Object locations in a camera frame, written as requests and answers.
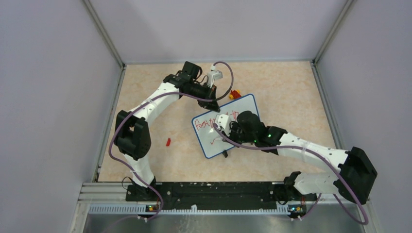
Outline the blue framed whiteboard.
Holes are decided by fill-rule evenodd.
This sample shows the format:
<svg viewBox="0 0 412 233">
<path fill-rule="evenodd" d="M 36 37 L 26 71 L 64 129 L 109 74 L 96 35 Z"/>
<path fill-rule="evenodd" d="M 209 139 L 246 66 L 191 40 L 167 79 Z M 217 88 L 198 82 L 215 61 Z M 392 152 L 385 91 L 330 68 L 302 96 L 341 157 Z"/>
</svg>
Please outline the blue framed whiteboard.
<svg viewBox="0 0 412 233">
<path fill-rule="evenodd" d="M 234 148 L 233 145 L 224 142 L 218 131 L 229 135 L 230 123 L 236 121 L 240 113 L 251 111 L 259 116 L 255 96 L 247 94 L 220 107 L 220 112 L 208 111 L 194 117 L 191 121 L 196 133 L 201 150 L 207 159 L 211 159 L 224 151 Z"/>
</svg>

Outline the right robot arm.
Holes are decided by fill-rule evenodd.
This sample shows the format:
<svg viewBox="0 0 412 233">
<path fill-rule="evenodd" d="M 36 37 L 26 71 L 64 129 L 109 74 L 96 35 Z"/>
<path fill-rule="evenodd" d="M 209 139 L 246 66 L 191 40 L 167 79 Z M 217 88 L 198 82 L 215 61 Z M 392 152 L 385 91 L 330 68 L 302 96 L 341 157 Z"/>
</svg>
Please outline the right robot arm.
<svg viewBox="0 0 412 233">
<path fill-rule="evenodd" d="M 241 112 L 236 120 L 218 116 L 217 125 L 236 147 L 290 157 L 322 169 L 322 173 L 293 172 L 284 179 L 285 194 L 298 200 L 305 194 L 340 194 L 352 203 L 366 204 L 377 171 L 366 152 L 358 147 L 334 149 L 304 140 L 285 129 L 266 126 L 251 111 Z"/>
</svg>

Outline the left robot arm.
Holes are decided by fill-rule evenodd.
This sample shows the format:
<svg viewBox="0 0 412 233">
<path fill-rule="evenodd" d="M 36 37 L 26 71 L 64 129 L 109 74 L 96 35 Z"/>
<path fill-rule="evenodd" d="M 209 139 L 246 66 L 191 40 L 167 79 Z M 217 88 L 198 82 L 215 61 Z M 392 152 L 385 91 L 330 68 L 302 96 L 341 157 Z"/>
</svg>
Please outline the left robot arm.
<svg viewBox="0 0 412 233">
<path fill-rule="evenodd" d="M 214 81 L 221 79 L 223 74 L 211 66 L 206 83 L 200 83 L 197 79 L 202 72 L 200 66 L 185 62 L 181 70 L 166 76 L 156 91 L 139 106 L 130 111 L 121 110 L 116 116 L 115 135 L 110 146 L 116 146 L 126 158 L 126 165 L 133 174 L 133 185 L 143 200 L 153 199 L 156 193 L 155 176 L 147 155 L 152 144 L 149 126 L 154 120 L 182 96 L 194 97 L 205 109 L 220 111 Z"/>
</svg>

